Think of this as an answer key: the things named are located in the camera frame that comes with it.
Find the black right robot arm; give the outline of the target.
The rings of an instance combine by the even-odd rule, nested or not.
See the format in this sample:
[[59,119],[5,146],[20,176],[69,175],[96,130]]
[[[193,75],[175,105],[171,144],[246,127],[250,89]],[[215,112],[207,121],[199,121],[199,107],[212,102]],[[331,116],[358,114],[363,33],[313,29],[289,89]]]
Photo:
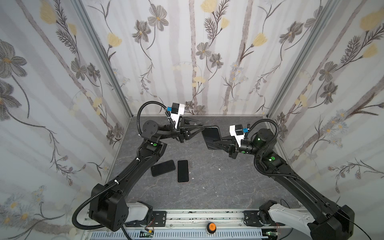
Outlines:
[[233,159],[238,154],[254,156],[256,170],[288,190],[307,210],[301,213],[284,208],[275,201],[260,206],[262,224],[277,222],[300,231],[313,240],[348,240],[354,233],[355,213],[347,205],[339,206],[303,180],[290,165],[273,151],[276,140],[270,129],[260,129],[253,138],[240,125],[231,126],[223,138],[218,127],[203,130],[208,149],[223,150]]

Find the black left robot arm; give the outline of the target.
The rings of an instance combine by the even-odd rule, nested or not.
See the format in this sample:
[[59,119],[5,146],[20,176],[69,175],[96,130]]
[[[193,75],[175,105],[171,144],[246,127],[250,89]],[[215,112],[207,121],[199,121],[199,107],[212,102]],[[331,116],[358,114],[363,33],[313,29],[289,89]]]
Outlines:
[[98,224],[90,229],[107,228],[115,232],[126,222],[130,210],[125,197],[144,173],[164,155],[167,144],[161,142],[162,139],[189,140],[205,128],[192,119],[183,120],[178,130],[171,128],[171,125],[161,126],[153,120],[146,121],[140,133],[143,142],[134,160],[113,180],[105,185],[97,184],[92,189],[89,218]]

